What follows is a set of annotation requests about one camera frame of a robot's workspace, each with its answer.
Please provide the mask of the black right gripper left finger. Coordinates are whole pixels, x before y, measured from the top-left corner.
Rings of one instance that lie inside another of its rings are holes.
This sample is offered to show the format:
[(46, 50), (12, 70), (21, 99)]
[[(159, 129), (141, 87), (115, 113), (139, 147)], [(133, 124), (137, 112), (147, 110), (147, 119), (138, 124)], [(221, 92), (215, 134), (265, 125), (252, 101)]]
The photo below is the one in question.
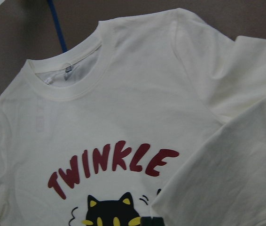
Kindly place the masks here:
[(141, 215), (141, 226), (153, 226), (152, 217), (148, 215)]

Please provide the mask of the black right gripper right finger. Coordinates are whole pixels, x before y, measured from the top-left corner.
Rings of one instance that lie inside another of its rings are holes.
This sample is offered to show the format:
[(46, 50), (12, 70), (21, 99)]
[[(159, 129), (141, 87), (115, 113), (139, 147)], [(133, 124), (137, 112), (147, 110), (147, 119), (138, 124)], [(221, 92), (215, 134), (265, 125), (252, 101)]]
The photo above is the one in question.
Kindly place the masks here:
[(165, 226), (164, 218), (159, 213), (154, 214), (154, 226)]

